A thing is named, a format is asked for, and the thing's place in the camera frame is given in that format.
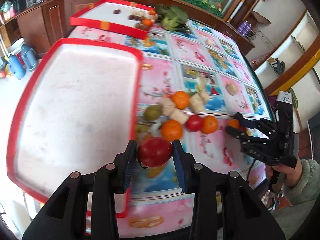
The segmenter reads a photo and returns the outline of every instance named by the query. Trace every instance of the screw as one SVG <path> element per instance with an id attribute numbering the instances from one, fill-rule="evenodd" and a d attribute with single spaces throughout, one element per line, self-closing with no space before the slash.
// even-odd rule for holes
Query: screw
<path id="1" fill-rule="evenodd" d="M 78 177 L 79 177 L 79 172 L 74 171 L 73 173 L 71 173 L 70 177 L 71 177 L 72 179 L 78 178 Z"/>
<path id="2" fill-rule="evenodd" d="M 237 178 L 239 176 L 239 173 L 236 171 L 230 171 L 230 176 L 233 178 Z"/>
<path id="3" fill-rule="evenodd" d="M 200 163 L 195 163 L 195 164 L 193 165 L 193 167 L 194 167 L 196 170 L 201 170 L 201 169 L 203 168 L 202 164 L 200 164 Z"/>
<path id="4" fill-rule="evenodd" d="M 106 168 L 107 168 L 107 170 L 113 170 L 114 168 L 115 168 L 116 166 L 114 165 L 114 163 L 108 163 L 107 165 L 106 165 Z"/>

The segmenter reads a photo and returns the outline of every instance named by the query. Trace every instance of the floor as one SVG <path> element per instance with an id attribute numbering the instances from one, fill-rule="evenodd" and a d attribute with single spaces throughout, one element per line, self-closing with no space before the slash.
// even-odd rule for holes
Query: floor
<path id="1" fill-rule="evenodd" d="M 6 152 L 13 114 L 31 75 L 27 72 L 21 80 L 15 76 L 0 79 L 0 203 L 6 217 L 12 220 L 21 235 L 31 220 L 25 208 L 22 190 L 7 177 Z"/>

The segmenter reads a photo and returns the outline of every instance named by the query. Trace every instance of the blue thermos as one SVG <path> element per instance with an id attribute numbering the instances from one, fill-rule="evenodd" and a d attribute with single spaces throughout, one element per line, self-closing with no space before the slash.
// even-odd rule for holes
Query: blue thermos
<path id="1" fill-rule="evenodd" d="M 36 59 L 34 50 L 27 44 L 23 44 L 21 47 L 21 57 L 26 64 L 27 70 L 34 71 L 38 65 L 38 61 Z"/>
<path id="2" fill-rule="evenodd" d="M 21 65 L 18 57 L 16 55 L 10 55 L 9 61 L 8 61 L 10 71 L 12 74 L 15 74 L 17 79 L 22 79 L 24 75 L 26 74 L 26 70 Z"/>

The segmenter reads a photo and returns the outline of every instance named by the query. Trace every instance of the red tray rim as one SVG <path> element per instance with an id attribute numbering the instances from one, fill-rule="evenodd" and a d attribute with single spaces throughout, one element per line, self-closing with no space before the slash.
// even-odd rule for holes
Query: red tray rim
<path id="1" fill-rule="evenodd" d="M 15 156 L 17 153 L 17 141 L 19 139 L 19 132 L 20 132 L 20 126 L 23 122 L 24 114 L 27 110 L 28 102 L 30 98 L 32 97 L 32 93 L 34 88 L 36 87 L 36 83 L 39 78 L 41 78 L 41 74 L 43 70 L 46 67 L 46 64 L 51 59 L 51 57 L 54 55 L 54 53 L 57 51 L 58 48 L 60 48 L 64 44 L 74 44 L 74 45 L 89 45 L 89 46 L 99 46 L 99 47 L 106 47 L 106 48 L 113 48 L 113 49 L 119 49 L 123 51 L 127 51 L 132 53 L 138 61 L 138 67 L 137 67 L 137 79 L 134 85 L 133 93 L 135 95 L 132 107 L 131 107 L 131 114 L 130 114 L 130 120 L 131 120 L 131 127 L 130 127 L 130 133 L 129 133 L 129 140 L 134 139 L 135 137 L 135 123 L 136 123 L 136 106 L 138 101 L 138 89 L 141 79 L 141 65 L 143 63 L 143 56 L 140 50 L 131 48 L 128 46 L 120 45 L 117 43 L 111 43 L 111 42 L 101 42 L 101 41 L 93 41 L 93 40 L 87 40 L 87 39 L 79 39 L 79 38 L 63 38 L 58 41 L 56 41 L 53 46 L 48 50 L 48 52 L 44 55 L 42 61 L 39 63 L 38 67 L 34 71 L 33 75 L 31 76 L 28 84 L 26 85 L 25 90 L 23 91 L 21 98 L 19 100 L 19 103 L 17 105 L 17 108 L 15 110 L 15 113 L 13 115 L 10 132 L 9 132 L 9 138 L 8 138 L 8 146 L 7 146 L 7 156 L 6 156 L 6 162 L 7 162 L 7 175 L 9 179 L 16 184 L 19 188 L 21 188 L 24 192 L 35 198 L 41 203 L 46 203 L 48 198 L 44 195 L 42 195 L 39 192 L 36 192 L 35 190 L 31 189 L 28 185 L 24 184 L 18 178 L 16 177 L 15 173 Z M 128 201 L 130 196 L 130 189 L 127 190 L 126 196 L 125 196 L 125 207 L 124 211 L 122 213 L 117 213 L 117 217 L 126 217 L 128 212 Z"/>
<path id="2" fill-rule="evenodd" d="M 111 31 L 111 32 L 115 32 L 115 33 L 124 34 L 127 36 L 132 36 L 132 37 L 142 39 L 142 40 L 144 40 L 146 38 L 152 25 L 148 28 L 148 30 L 143 31 L 143 30 L 140 30 L 137 28 L 133 28 L 133 27 L 129 27 L 126 25 L 121 25 L 121 24 L 117 24 L 117 23 L 113 23 L 113 22 L 80 18 L 81 15 L 85 14 L 86 12 L 90 11 L 91 9 L 93 9 L 103 3 L 106 3 L 106 2 L 121 4 L 121 5 L 128 5 L 128 6 L 135 7 L 138 9 L 143 9 L 146 11 L 153 9 L 153 7 L 150 7 L 150 6 L 138 4 L 135 2 L 124 1 L 124 0 L 101 0 L 95 4 L 92 4 L 92 5 L 89 5 L 85 8 L 83 8 L 82 10 L 80 10 L 79 12 L 77 12 L 73 16 L 71 16 L 69 18 L 70 25 L 86 26 L 86 27 Z"/>

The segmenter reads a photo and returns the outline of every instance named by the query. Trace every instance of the green vegetable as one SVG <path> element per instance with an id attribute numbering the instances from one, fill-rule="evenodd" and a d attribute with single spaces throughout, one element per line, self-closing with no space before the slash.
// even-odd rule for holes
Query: green vegetable
<path id="1" fill-rule="evenodd" d="M 178 6 L 167 7 L 163 4 L 157 4 L 156 13 L 159 15 L 161 26 L 167 31 L 189 31 L 185 23 L 188 21 L 188 15 Z"/>
<path id="2" fill-rule="evenodd" d="M 143 114 L 143 119 L 145 121 L 154 121 L 159 118 L 161 115 L 161 105 L 149 106 Z"/>

